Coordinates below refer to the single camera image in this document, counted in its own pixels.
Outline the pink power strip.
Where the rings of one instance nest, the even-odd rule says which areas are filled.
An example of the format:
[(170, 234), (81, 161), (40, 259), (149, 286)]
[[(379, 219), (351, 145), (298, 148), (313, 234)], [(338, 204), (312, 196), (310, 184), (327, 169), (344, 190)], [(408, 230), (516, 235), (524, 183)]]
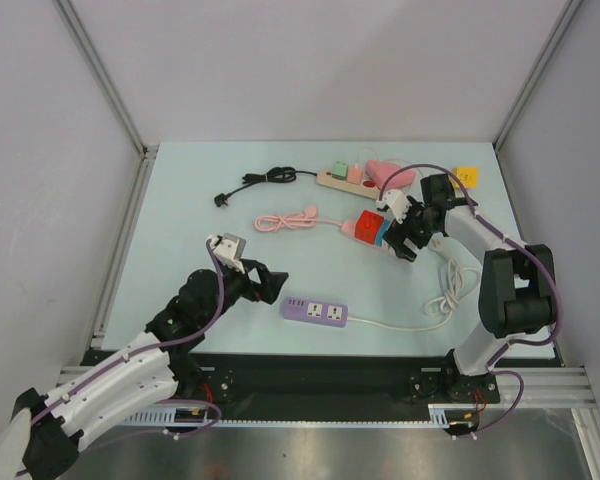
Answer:
[(369, 244), (367, 242), (364, 242), (364, 241), (358, 239), (355, 236), (355, 225), (356, 225), (356, 222), (353, 219), (346, 219), (343, 222), (343, 225), (340, 227), (340, 232), (343, 235), (345, 235), (347, 238), (350, 238), (361, 245), (369, 247), (375, 251), (382, 252), (391, 257), (396, 257), (395, 251), (385, 241), (382, 241), (381, 245), (375, 245), (375, 244)]

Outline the purple power strip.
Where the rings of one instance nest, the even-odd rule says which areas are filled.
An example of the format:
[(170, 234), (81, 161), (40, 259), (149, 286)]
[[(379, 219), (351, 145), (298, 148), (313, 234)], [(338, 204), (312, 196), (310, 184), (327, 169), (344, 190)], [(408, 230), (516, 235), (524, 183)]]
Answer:
[(348, 307), (337, 303), (287, 297), (282, 301), (281, 315), (285, 320), (344, 328), (348, 321)]

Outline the red cube socket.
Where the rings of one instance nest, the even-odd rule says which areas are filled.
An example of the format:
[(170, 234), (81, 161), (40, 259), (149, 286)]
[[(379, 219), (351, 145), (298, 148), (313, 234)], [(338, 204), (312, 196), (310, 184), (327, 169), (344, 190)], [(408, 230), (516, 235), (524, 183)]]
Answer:
[(384, 224), (384, 217), (369, 210), (363, 210), (355, 223), (354, 238), (375, 245), (379, 230)]

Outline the yellow cube socket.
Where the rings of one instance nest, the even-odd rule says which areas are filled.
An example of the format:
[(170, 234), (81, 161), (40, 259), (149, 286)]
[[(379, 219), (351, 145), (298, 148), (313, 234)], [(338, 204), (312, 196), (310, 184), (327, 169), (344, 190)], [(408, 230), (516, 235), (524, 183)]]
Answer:
[(452, 172), (466, 189), (475, 189), (478, 186), (480, 174), (478, 167), (460, 166), (454, 168)]

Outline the blue adapter plug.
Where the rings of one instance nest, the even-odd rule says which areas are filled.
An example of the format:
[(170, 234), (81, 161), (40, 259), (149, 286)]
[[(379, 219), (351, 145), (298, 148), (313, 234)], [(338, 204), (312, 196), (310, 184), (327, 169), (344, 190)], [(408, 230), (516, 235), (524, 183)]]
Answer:
[(389, 228), (389, 226), (390, 226), (389, 223), (384, 222), (378, 229), (376, 238), (375, 238), (375, 242), (374, 242), (374, 244), (376, 246), (381, 247), (383, 245), (383, 241), (384, 241), (383, 237), (384, 237), (386, 230)]

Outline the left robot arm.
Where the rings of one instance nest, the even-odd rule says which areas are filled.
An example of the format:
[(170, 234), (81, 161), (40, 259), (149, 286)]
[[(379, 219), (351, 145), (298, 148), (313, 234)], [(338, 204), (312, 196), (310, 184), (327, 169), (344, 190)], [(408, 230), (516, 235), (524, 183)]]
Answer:
[(22, 393), (14, 409), (30, 411), (23, 473), (56, 479), (98, 437), (163, 400), (197, 395), (201, 369), (191, 350), (238, 300), (273, 304), (289, 275), (248, 260), (238, 271), (220, 264), (196, 270), (132, 341), (83, 375), (46, 393)]

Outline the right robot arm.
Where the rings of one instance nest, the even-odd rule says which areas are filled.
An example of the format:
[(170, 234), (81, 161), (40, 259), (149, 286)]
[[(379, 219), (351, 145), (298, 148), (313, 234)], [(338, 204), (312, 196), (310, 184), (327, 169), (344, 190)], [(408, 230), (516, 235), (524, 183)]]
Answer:
[(476, 391), (477, 378), (488, 375), (511, 346), (531, 346), (531, 335), (558, 328), (561, 305), (553, 256), (547, 246), (527, 245), (493, 225), (448, 171), (423, 178), (421, 193), (415, 199), (399, 189), (381, 188), (376, 206), (393, 217), (383, 241), (397, 258), (413, 262), (418, 250), (441, 234), (480, 262), (479, 323), (449, 352), (451, 370), (441, 376), (443, 393), (464, 401)]

